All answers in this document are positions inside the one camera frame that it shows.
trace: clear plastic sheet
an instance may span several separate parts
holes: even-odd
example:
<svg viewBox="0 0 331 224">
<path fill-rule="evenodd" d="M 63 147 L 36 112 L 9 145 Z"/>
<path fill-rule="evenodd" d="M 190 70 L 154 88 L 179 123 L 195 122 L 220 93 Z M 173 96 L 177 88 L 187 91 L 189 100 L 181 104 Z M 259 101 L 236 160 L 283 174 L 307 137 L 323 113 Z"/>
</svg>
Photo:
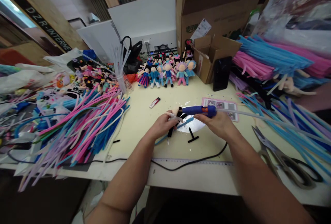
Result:
<svg viewBox="0 0 331 224">
<path fill-rule="evenodd" d="M 331 0 L 272 0 L 253 34 L 331 59 Z"/>
</svg>

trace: hand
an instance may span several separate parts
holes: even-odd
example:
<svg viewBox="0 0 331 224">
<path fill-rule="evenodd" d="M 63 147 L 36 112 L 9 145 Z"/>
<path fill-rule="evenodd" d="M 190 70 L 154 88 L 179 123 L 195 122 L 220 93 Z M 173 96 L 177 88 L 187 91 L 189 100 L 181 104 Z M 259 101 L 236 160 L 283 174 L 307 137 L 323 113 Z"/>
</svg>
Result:
<svg viewBox="0 0 331 224">
<path fill-rule="evenodd" d="M 148 136 L 155 141 L 158 138 L 164 136 L 169 131 L 169 129 L 175 126 L 177 123 L 177 119 L 169 120 L 169 116 L 163 114 L 157 118 L 145 136 Z"/>
<path fill-rule="evenodd" d="M 238 129 L 234 126 L 228 114 L 225 112 L 218 111 L 212 118 L 208 118 L 203 114 L 196 114 L 194 115 L 194 118 L 206 124 L 214 134 L 225 141 L 228 141 L 233 138 L 234 135 L 239 133 Z"/>
</svg>

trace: window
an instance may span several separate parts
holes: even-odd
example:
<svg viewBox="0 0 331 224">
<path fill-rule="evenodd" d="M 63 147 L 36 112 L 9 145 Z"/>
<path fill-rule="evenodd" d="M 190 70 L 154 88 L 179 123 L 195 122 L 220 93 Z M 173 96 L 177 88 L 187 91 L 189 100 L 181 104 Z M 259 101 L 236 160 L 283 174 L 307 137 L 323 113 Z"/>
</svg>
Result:
<svg viewBox="0 0 331 224">
<path fill-rule="evenodd" d="M 36 25 L 10 0 L 0 0 L 0 10 L 23 29 L 36 27 Z"/>
</svg>

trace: scissors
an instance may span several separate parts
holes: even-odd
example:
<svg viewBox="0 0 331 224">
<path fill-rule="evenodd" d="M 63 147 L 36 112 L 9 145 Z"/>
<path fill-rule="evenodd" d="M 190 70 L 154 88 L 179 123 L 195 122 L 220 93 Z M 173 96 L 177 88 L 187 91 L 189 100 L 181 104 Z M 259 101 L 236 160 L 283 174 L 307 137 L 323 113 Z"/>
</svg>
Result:
<svg viewBox="0 0 331 224">
<path fill-rule="evenodd" d="M 268 167 L 271 169 L 273 174 L 280 181 L 281 181 L 281 179 L 277 173 L 277 168 L 272 163 L 271 158 L 268 154 L 267 148 L 274 154 L 274 156 L 279 161 L 282 169 L 288 175 L 288 177 L 301 189 L 311 190 L 316 187 L 315 182 L 323 182 L 322 176 L 316 170 L 314 170 L 311 166 L 307 165 L 305 162 L 303 162 L 301 160 L 288 157 L 282 151 L 280 151 L 270 140 L 268 140 L 266 137 L 264 137 L 264 135 L 261 133 L 261 131 L 256 126 L 255 127 L 252 126 L 252 128 L 253 128 L 255 135 L 258 137 L 258 139 L 261 143 L 261 151 L 259 152 L 259 154 L 265 158 Z M 299 164 L 308 168 L 316 176 L 316 178 L 311 177 L 304 169 L 301 168 L 301 166 Z M 296 178 L 296 176 L 293 174 L 293 172 L 290 170 L 290 168 L 303 180 L 303 183 L 301 183 Z"/>
</svg>

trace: person's left hand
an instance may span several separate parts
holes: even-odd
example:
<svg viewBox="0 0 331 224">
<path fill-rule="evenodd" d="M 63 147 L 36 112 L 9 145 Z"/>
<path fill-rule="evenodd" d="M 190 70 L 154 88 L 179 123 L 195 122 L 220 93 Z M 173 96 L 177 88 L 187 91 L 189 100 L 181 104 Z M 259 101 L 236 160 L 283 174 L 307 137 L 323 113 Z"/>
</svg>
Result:
<svg viewBox="0 0 331 224">
<path fill-rule="evenodd" d="M 158 138 L 165 135 L 169 129 L 175 126 L 177 123 L 177 119 L 169 120 L 169 116 L 167 114 L 163 114 L 157 118 L 155 123 L 147 131 L 146 136 L 153 140 L 157 140 Z"/>
</svg>

